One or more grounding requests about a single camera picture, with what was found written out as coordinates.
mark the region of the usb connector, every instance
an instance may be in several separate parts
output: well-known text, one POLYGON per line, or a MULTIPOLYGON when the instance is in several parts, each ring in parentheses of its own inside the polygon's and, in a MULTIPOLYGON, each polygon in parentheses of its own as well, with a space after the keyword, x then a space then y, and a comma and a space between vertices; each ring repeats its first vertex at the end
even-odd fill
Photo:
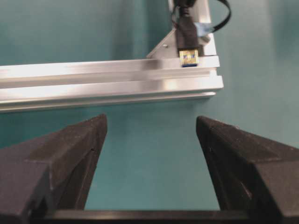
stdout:
POLYGON ((199 41, 197 29, 189 8, 180 7, 180 18, 176 24, 176 41, 182 67, 194 67, 199 63, 199 41))
POLYGON ((179 52, 182 67, 195 67, 199 63, 198 50, 181 50, 179 52))

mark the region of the black usb cable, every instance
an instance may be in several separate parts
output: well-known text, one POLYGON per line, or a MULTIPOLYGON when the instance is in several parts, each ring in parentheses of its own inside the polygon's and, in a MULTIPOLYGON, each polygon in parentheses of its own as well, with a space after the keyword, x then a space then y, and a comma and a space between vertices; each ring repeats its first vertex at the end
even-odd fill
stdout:
MULTIPOLYGON (((224 21, 217 26, 214 26, 212 32, 224 27, 231 18, 231 8, 226 0, 218 0, 229 9, 229 13, 224 21)), ((174 0, 174 9, 172 12, 172 22, 176 28, 176 41, 178 53, 182 67, 193 67, 199 63, 199 40, 197 36, 197 28, 194 25, 190 15, 189 8, 193 7, 196 0, 174 0), (179 8, 179 19, 176 22, 176 9, 179 8)))

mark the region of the black cable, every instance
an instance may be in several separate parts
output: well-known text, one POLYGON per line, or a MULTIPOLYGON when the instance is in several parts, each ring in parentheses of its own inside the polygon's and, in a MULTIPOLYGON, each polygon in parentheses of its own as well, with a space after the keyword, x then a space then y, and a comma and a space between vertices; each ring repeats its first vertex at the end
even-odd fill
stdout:
MULTIPOLYGON (((230 21, 230 18, 232 16, 232 10, 229 2, 227 0, 218 0, 218 1, 224 4, 228 8, 228 15, 221 23, 213 27, 213 33, 223 28, 230 21)), ((178 23, 174 19, 177 7, 179 7, 179 0, 175 1, 175 5, 171 13, 172 24, 175 28, 178 28, 178 23)))
POLYGON ((232 16, 232 10, 231 10, 231 7, 230 7, 230 4, 227 0, 218 0, 219 2, 221 2, 222 4, 224 4, 227 8, 228 8, 228 15, 227 17, 225 18, 225 20, 223 20, 221 23, 219 23, 217 26, 214 26, 214 32, 220 30, 221 28, 223 28, 230 20, 231 16, 232 16))

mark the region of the black plastic part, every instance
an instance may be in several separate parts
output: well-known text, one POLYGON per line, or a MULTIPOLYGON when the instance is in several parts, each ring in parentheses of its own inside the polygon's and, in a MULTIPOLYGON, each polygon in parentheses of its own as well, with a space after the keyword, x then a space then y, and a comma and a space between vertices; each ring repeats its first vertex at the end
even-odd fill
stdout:
POLYGON ((198 118, 197 135, 222 210, 299 222, 299 149, 206 117, 198 118))
POLYGON ((0 150, 0 223, 83 209, 107 133, 105 115, 0 150))
POLYGON ((243 211, 76 211, 60 210, 31 224, 250 224, 243 211))
POLYGON ((196 0, 174 0, 174 5, 183 8, 193 7, 196 0))
POLYGON ((176 40, 178 51, 199 48, 197 30, 192 21, 192 17, 184 16, 179 18, 176 40))

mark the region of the table surface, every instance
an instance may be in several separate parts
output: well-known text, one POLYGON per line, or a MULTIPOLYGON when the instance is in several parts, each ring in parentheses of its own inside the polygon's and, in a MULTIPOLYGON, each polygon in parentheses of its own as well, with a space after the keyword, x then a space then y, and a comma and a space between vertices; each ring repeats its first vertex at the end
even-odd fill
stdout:
MULTIPOLYGON (((232 21, 215 34, 217 96, 0 114, 0 148, 105 113, 86 209, 219 209, 197 116, 299 147, 299 1, 230 2, 232 21)), ((210 6, 214 22, 224 18, 221 4, 210 6)), ((167 10, 166 0, 2 0, 0 64, 143 58, 169 31, 167 10)))

